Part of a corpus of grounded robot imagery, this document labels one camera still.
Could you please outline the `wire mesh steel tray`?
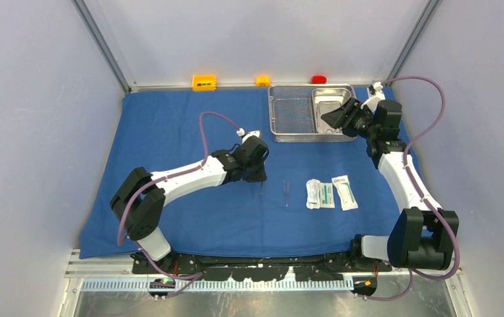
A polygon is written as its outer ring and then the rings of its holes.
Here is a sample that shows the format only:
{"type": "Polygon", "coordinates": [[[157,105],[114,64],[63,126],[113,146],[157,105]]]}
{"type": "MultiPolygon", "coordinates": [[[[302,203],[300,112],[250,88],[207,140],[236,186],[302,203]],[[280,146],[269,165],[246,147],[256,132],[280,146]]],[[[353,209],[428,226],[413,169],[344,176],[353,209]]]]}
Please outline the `wire mesh steel tray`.
{"type": "Polygon", "coordinates": [[[312,92],[316,88],[347,88],[356,97],[352,86],[340,85],[275,85],[268,89],[270,131],[277,142],[335,143],[350,142],[354,138],[316,131],[312,92]]]}

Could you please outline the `pointed steel tweezers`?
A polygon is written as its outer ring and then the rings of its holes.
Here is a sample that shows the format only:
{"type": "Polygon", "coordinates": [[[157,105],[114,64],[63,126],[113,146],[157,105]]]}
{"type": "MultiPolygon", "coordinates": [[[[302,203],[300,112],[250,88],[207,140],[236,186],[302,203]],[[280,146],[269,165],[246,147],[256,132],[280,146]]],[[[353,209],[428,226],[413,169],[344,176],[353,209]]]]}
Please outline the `pointed steel tweezers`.
{"type": "Polygon", "coordinates": [[[286,180],[283,181],[283,194],[285,198],[285,206],[287,207],[289,205],[289,182],[286,180]]]}

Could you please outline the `blue surgical wrap cloth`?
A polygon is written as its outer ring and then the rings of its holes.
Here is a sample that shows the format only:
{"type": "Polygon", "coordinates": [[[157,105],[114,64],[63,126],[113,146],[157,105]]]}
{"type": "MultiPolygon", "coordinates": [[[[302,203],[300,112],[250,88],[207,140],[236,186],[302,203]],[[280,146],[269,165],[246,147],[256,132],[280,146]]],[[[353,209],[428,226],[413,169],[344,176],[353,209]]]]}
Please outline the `blue surgical wrap cloth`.
{"type": "Polygon", "coordinates": [[[126,254],[110,201],[128,174],[200,161],[230,149],[236,127],[260,130],[270,153],[260,183],[231,182],[185,195],[164,207],[159,226],[173,250],[205,256],[285,257],[341,252],[356,234],[389,235],[399,217],[393,194],[363,139],[345,143],[279,143],[270,133],[268,90],[147,91],[124,96],[122,114],[95,203],[80,235],[80,257],[126,254]],[[359,207],[306,207],[306,182],[348,175],[359,207]],[[283,181],[289,182],[285,206],[283,181]]]}

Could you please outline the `white gauze roll packet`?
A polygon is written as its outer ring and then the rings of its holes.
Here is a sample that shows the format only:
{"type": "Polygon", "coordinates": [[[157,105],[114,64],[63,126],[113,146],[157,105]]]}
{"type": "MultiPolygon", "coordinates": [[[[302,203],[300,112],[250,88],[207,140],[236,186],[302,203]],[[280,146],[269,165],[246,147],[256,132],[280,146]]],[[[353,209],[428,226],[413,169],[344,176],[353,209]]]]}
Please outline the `white gauze roll packet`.
{"type": "Polygon", "coordinates": [[[321,181],[317,179],[310,179],[306,182],[306,207],[308,209],[321,208],[320,202],[320,185],[321,181]]]}

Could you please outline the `green white sterile packet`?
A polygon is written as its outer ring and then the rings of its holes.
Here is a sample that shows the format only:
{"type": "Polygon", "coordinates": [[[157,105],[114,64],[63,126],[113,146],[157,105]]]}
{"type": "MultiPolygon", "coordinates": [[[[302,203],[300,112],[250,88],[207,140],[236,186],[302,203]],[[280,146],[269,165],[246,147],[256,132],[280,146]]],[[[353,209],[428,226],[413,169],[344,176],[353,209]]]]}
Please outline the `green white sterile packet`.
{"type": "Polygon", "coordinates": [[[335,207],[333,184],[321,183],[318,193],[321,208],[333,209],[335,207]]]}

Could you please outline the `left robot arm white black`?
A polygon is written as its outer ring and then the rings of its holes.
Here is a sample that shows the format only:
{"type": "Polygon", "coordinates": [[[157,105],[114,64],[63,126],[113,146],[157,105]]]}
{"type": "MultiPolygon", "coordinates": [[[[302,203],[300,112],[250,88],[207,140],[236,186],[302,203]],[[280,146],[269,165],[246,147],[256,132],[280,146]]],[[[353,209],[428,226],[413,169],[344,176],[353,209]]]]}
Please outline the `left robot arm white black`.
{"type": "Polygon", "coordinates": [[[206,162],[197,162],[162,172],[133,169],[110,201],[120,221],[120,232],[149,255],[149,265],[158,273],[174,265],[171,246],[159,228],[162,210],[169,203],[193,192],[231,182],[264,182],[264,162],[269,155],[258,130],[242,137],[230,150],[212,152],[206,162]]]}

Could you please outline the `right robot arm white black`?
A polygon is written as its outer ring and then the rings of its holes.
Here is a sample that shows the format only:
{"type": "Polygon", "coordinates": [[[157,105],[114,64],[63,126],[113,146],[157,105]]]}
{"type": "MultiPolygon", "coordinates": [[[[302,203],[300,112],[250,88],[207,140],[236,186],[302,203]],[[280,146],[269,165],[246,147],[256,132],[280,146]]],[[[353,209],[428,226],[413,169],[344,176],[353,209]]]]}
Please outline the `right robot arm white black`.
{"type": "Polygon", "coordinates": [[[455,261],[459,218],[447,211],[426,190],[400,139],[402,105],[381,100],[374,110],[355,98],[320,115],[334,130],[362,137],[367,154],[387,181],[400,216],[388,236],[358,234],[351,242],[349,264],[365,271],[375,260],[408,269],[446,270],[455,261]]]}

